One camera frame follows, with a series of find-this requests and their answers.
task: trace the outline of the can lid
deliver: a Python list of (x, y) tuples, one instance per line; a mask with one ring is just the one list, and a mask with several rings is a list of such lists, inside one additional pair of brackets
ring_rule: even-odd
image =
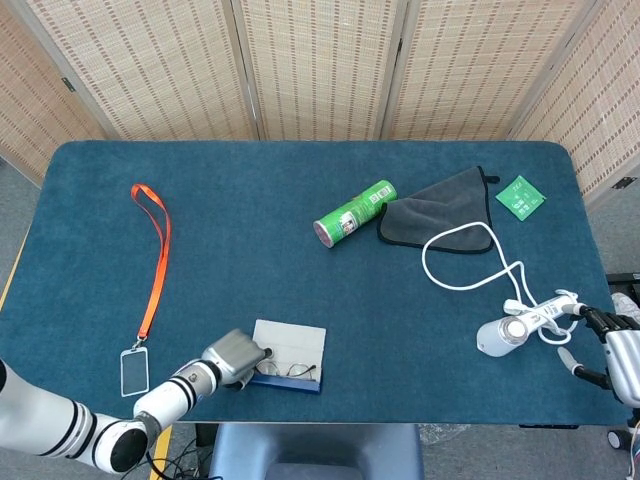
[(326, 227), (322, 225), (322, 223), (316, 220), (315, 222), (313, 222), (313, 229), (315, 230), (316, 235), (318, 235), (318, 238), (325, 247), (333, 247), (333, 240), (331, 239), (331, 236), (329, 235)]

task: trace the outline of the woven screen panel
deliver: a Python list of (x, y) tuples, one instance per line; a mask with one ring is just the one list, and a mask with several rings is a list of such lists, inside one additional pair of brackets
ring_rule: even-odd
[(582, 0), (423, 0), (393, 139), (505, 138)]
[(640, 154), (640, 2), (605, 3), (515, 138), (567, 148), (583, 195)]
[(28, 4), (122, 138), (252, 138), (221, 1)]
[(397, 0), (240, 3), (267, 139), (378, 138)]
[(104, 138), (40, 45), (0, 2), (0, 154), (36, 183), (70, 140)]

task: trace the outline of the chair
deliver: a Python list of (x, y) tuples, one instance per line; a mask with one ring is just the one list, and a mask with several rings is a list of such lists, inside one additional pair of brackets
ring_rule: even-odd
[(423, 480), (413, 424), (223, 424), (210, 477)]

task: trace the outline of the eyeglasses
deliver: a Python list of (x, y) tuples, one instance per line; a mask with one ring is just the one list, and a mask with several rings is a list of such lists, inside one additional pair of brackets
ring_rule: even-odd
[(256, 370), (262, 375), (275, 375), (278, 377), (299, 378), (301, 380), (314, 380), (313, 371), (315, 365), (305, 365), (303, 363), (294, 363), (288, 369), (285, 375), (280, 373), (278, 365), (272, 360), (265, 360), (256, 365)]

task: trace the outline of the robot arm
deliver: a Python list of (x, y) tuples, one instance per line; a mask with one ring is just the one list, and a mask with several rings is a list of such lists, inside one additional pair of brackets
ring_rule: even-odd
[(132, 420), (94, 414), (81, 403), (27, 383), (0, 360), (0, 447), (124, 473), (138, 464), (166, 427), (220, 385), (244, 388), (256, 364), (270, 355), (233, 330), (202, 358), (140, 397)]
[(597, 335), (605, 358), (607, 373), (594, 372), (578, 363), (563, 347), (558, 354), (569, 371), (605, 390), (631, 408), (640, 408), (640, 324), (624, 315), (603, 312), (586, 305), (576, 306), (587, 326)]

